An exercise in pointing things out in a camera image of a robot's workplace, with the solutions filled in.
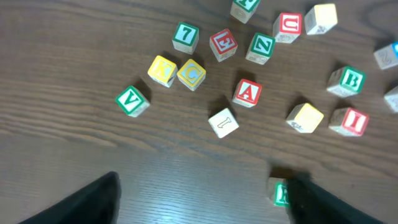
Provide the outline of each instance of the number 7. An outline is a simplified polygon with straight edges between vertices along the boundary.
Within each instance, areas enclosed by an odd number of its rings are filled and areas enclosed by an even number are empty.
[[[185,40],[188,37],[188,34],[192,32],[192,30],[189,29],[188,27],[184,27],[182,29],[182,31],[186,31],[186,33],[184,34],[184,37],[182,37],[182,40]]]

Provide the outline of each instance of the letter block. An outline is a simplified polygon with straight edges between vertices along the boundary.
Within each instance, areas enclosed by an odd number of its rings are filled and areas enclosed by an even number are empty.
[[[398,86],[385,94],[384,99],[393,112],[398,113]]]
[[[323,119],[323,113],[315,109],[311,104],[304,103],[296,106],[286,122],[300,133],[313,133]]]
[[[275,39],[264,34],[256,33],[250,43],[246,60],[264,65],[274,51]]]
[[[116,102],[128,116],[133,118],[138,117],[150,106],[149,101],[133,86],[129,86],[120,94],[116,98]]]
[[[199,28],[190,24],[180,22],[173,37],[173,46],[175,50],[187,54],[193,54],[199,41]]]
[[[314,6],[304,17],[307,35],[326,34],[337,25],[337,12],[334,4]]]
[[[163,86],[170,88],[177,76],[177,66],[173,62],[158,55],[150,66],[148,75]]]
[[[234,0],[231,8],[231,15],[244,24],[256,12],[260,0]]]
[[[383,47],[374,53],[381,69],[387,69],[398,65],[398,42]]]
[[[277,43],[291,44],[301,34],[301,14],[281,13],[272,28]]]
[[[346,66],[331,74],[327,90],[342,98],[357,95],[361,92],[365,80],[365,73]]]
[[[252,107],[259,101],[262,86],[258,83],[242,79],[236,90],[232,102],[245,107]]]
[[[231,31],[225,29],[210,37],[210,48],[218,62],[222,62],[235,54],[238,44],[232,36]]]
[[[285,179],[275,177],[268,178],[267,194],[268,198],[276,207],[287,208],[289,206]]]
[[[206,70],[190,59],[177,72],[177,76],[186,87],[195,91],[206,78]]]
[[[331,116],[329,128],[343,136],[362,136],[369,122],[369,116],[352,108],[336,110]]]
[[[212,116],[209,119],[209,123],[219,138],[225,137],[239,127],[228,108],[225,108],[218,114]]]

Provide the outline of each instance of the alphabet block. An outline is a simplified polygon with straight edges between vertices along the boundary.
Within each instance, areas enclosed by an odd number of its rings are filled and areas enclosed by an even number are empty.
[[[245,24],[255,13],[259,3],[260,0],[234,0],[231,15]]]
[[[238,49],[234,37],[229,29],[225,29],[210,37],[210,48],[218,62],[233,56]]]
[[[369,116],[352,108],[336,110],[331,116],[329,128],[343,136],[362,136]]]
[[[149,101],[133,86],[129,86],[120,94],[116,98],[116,103],[128,116],[132,116],[133,118],[138,117],[150,106]]]
[[[177,72],[177,76],[186,87],[195,91],[206,78],[206,70],[190,59]]]
[[[174,33],[173,45],[175,50],[193,54],[199,41],[199,28],[180,22]]]
[[[398,86],[385,94],[384,99],[393,112],[398,113]]]
[[[357,95],[361,92],[365,80],[365,73],[346,66],[331,74],[327,90],[342,98]]]
[[[276,207],[287,208],[289,201],[287,198],[287,186],[285,179],[270,177],[268,178],[268,198]]]
[[[264,65],[274,51],[275,39],[264,34],[256,33],[250,43],[246,60]]]
[[[374,53],[381,69],[387,69],[398,65],[398,42],[383,47]]]
[[[262,86],[258,83],[242,79],[236,90],[232,102],[245,107],[252,107],[259,101]]]
[[[337,25],[337,12],[334,4],[314,6],[304,17],[307,35],[326,34]]]
[[[301,14],[281,13],[272,28],[277,43],[291,44],[301,34]]]
[[[239,127],[228,108],[225,108],[218,114],[212,116],[209,119],[209,123],[219,138],[225,137]]]
[[[170,88],[177,76],[177,65],[158,55],[150,66],[148,75],[163,86]]]
[[[315,109],[311,104],[304,103],[296,106],[286,122],[300,133],[313,133],[323,119],[323,113]]]

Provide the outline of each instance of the green block border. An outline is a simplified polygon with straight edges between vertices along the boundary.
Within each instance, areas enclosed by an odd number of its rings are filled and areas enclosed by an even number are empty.
[[[358,91],[353,90],[352,88],[347,87],[346,85],[343,84],[343,80],[344,80],[344,77],[345,77],[345,75],[346,75],[347,70],[352,70],[352,71],[354,71],[354,72],[356,72],[356,73],[359,73],[359,74],[361,74],[361,75],[363,76],[363,79],[362,79],[361,83],[359,84]],[[356,92],[356,93],[360,93],[360,92],[362,91],[362,87],[363,87],[363,84],[365,83],[365,81],[366,81],[366,74],[365,74],[364,72],[361,72],[361,71],[359,71],[358,69],[355,69],[355,68],[353,68],[353,67],[351,67],[351,66],[345,66],[345,67],[344,67],[343,74],[341,75],[340,86],[343,87],[343,88],[346,89],[346,90],[354,91],[354,92]]]
[[[126,110],[126,108],[124,107],[124,105],[119,101],[119,98],[122,97],[126,92],[128,92],[129,90],[132,90],[137,96],[138,98],[141,100],[141,102],[135,107],[133,108],[131,111]],[[138,107],[140,107],[143,103],[145,102],[145,99],[141,96],[141,94],[133,87],[133,86],[129,86],[126,90],[124,90],[118,97],[116,97],[116,103],[123,109],[123,111],[129,115],[132,114],[135,110],[137,110]]]
[[[257,2],[253,4],[253,6],[247,10],[245,7],[242,7],[242,5],[240,3],[238,3],[239,0],[234,0],[235,4],[237,4],[239,7],[241,7],[243,10],[245,10],[246,12],[252,12],[254,10],[254,8],[260,3],[260,0],[256,0]]]
[[[280,185],[286,186],[284,183],[281,183],[281,182],[277,182],[277,183],[275,184],[274,205],[279,206],[279,207],[285,207],[285,208],[287,208],[287,207],[288,207],[288,204],[286,205],[285,203],[279,203],[279,202],[277,202],[277,196],[278,196],[277,191],[278,191],[278,187],[279,187]]]
[[[269,51],[269,54],[265,54],[265,53],[263,53],[263,52],[260,52],[260,51],[257,51],[257,50],[254,49],[254,46],[256,46],[256,40],[257,40],[257,37],[258,37],[258,36],[266,37],[266,38],[272,40],[272,46],[271,46],[271,49],[270,49],[270,51]],[[263,56],[266,56],[266,57],[269,57],[269,58],[270,58],[271,55],[272,55],[272,53],[274,52],[274,47],[275,47],[275,38],[270,37],[270,36],[265,35],[265,34],[256,33],[256,34],[254,35],[254,40],[253,40],[253,43],[252,43],[252,45],[251,45],[250,51],[252,51],[252,52],[254,52],[254,53],[256,53],[256,54],[263,55]]]
[[[190,28],[196,30],[195,35],[193,36],[192,41],[191,41],[189,44],[187,44],[187,43],[185,43],[185,42],[182,42],[181,40],[177,40],[177,39],[175,38],[175,37],[177,36],[177,32],[178,32],[178,30],[180,29],[180,26],[181,26],[181,25],[185,25],[185,26],[187,26],[187,27],[190,27]],[[190,24],[187,24],[187,23],[184,23],[184,22],[179,22],[179,23],[178,23],[178,26],[177,26],[177,30],[175,30],[175,33],[174,33],[174,36],[173,36],[173,40],[176,41],[176,42],[178,42],[178,43],[180,43],[180,44],[183,44],[183,45],[186,45],[186,46],[191,47],[191,46],[193,45],[193,43],[195,43],[195,39],[197,38],[198,33],[199,33],[199,28],[194,27],[193,25],[190,25]]]

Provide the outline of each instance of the wooden table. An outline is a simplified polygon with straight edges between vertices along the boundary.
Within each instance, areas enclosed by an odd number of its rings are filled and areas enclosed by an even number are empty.
[[[288,223],[266,200],[270,164],[309,170],[315,182],[356,208],[397,220],[398,117],[382,96],[398,68],[381,71],[376,48],[398,35],[398,2],[335,1],[339,24],[326,35],[277,44],[265,66],[244,59],[255,32],[271,34],[280,12],[305,14],[315,1],[262,0],[244,25],[219,0],[0,1],[0,223],[16,223],[110,170],[119,172],[120,223]],[[174,50],[180,21],[200,28],[194,55]],[[236,55],[218,63],[209,37],[229,28]],[[147,70],[156,55],[207,70],[191,92],[168,89]],[[332,71],[368,74],[346,100],[326,92]],[[235,85],[263,85],[257,106],[230,105]],[[139,118],[115,102],[135,85],[152,103]],[[325,114],[313,134],[285,123],[293,106]],[[210,114],[231,106],[239,129],[218,139]],[[361,138],[328,129],[335,108],[370,115]]]

